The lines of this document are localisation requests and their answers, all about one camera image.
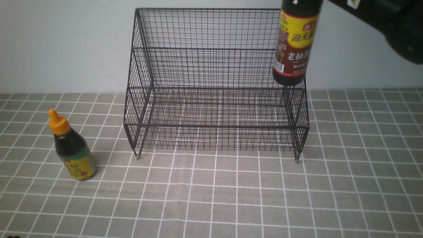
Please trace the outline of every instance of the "red bottle label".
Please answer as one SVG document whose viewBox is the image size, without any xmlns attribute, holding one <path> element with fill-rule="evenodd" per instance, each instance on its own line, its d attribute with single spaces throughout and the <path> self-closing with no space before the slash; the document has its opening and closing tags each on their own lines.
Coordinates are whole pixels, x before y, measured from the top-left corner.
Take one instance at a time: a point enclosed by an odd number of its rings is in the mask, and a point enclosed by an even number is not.
<svg viewBox="0 0 423 238">
<path fill-rule="evenodd" d="M 280 12 L 274 69 L 281 75 L 296 77 L 307 69 L 317 20 L 314 17 L 295 17 Z"/>
</svg>

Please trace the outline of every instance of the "plastic bottle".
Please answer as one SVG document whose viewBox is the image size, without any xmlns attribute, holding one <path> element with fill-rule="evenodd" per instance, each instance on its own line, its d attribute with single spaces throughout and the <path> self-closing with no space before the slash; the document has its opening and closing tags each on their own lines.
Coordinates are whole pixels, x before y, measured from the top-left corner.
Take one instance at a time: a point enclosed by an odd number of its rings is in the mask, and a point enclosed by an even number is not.
<svg viewBox="0 0 423 238">
<path fill-rule="evenodd" d="M 323 0 L 283 0 L 273 78 L 284 86 L 304 80 Z"/>
<path fill-rule="evenodd" d="M 54 134 L 56 153 L 70 175 L 76 180 L 93 177 L 97 172 L 97 164 L 85 139 L 54 109 L 49 110 L 49 116 L 49 127 Z"/>
</svg>

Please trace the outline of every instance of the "dark liquid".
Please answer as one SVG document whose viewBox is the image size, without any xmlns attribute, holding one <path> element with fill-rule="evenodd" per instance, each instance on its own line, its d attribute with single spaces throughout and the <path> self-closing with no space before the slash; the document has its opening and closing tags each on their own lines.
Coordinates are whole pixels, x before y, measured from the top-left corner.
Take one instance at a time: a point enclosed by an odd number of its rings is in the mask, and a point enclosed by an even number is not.
<svg viewBox="0 0 423 238">
<path fill-rule="evenodd" d="M 323 0 L 283 0 L 282 10 L 289 15 L 296 17 L 313 17 L 320 13 L 320 7 Z M 272 68 L 274 80 L 284 86 L 294 86 L 301 83 L 305 74 L 295 77 L 287 77 L 279 74 Z"/>
<path fill-rule="evenodd" d="M 302 82 L 305 78 L 305 74 L 296 77 L 287 77 L 280 75 L 274 68 L 272 68 L 273 79 L 284 86 L 294 86 Z"/>
<path fill-rule="evenodd" d="M 62 135 L 54 135 L 57 155 L 60 157 L 75 156 L 87 147 L 85 139 L 74 129 Z"/>
</svg>

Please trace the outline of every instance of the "barcode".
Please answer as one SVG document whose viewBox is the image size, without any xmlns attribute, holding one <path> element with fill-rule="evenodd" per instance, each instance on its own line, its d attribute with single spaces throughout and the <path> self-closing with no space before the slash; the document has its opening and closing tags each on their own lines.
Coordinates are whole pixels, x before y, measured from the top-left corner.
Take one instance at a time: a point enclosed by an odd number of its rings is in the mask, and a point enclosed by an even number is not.
<svg viewBox="0 0 423 238">
<path fill-rule="evenodd" d="M 283 73 L 283 68 L 285 68 L 285 65 L 281 64 L 277 59 L 275 59 L 275 62 L 273 63 L 273 66 L 275 69 L 281 73 Z"/>
</svg>

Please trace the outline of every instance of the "yellow label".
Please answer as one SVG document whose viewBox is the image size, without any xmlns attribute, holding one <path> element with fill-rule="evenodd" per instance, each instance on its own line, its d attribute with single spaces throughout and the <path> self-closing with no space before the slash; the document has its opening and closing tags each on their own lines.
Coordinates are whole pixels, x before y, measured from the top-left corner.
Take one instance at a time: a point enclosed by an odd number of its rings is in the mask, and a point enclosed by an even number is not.
<svg viewBox="0 0 423 238">
<path fill-rule="evenodd" d="M 294 48 L 304 48 L 313 43 L 317 20 L 314 17 L 294 17 L 280 12 L 279 27 L 288 33 L 288 44 Z"/>
<path fill-rule="evenodd" d="M 97 171 L 97 165 L 91 153 L 79 159 L 62 158 L 62 161 L 71 176 L 76 180 L 88 179 Z"/>
</svg>

